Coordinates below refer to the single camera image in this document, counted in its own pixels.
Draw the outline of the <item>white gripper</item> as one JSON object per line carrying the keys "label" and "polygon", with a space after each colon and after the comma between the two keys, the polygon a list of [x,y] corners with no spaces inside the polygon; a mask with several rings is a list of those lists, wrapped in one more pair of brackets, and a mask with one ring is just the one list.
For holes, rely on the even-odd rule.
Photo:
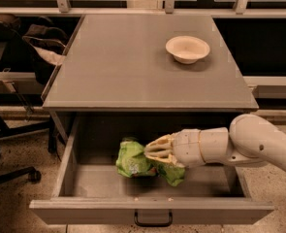
{"label": "white gripper", "polygon": [[176,134],[161,136],[145,146],[145,156],[148,159],[174,166],[180,166],[180,163],[185,167],[204,165],[205,162],[200,152],[200,133],[198,129],[183,129]]}

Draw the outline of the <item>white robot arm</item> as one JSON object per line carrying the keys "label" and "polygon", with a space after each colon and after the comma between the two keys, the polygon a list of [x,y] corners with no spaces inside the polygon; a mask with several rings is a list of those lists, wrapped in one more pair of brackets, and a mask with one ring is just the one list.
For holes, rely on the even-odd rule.
{"label": "white robot arm", "polygon": [[209,163],[253,166],[270,163],[286,172],[286,134],[255,115],[240,115],[228,128],[183,129],[144,148],[144,155],[179,167]]}

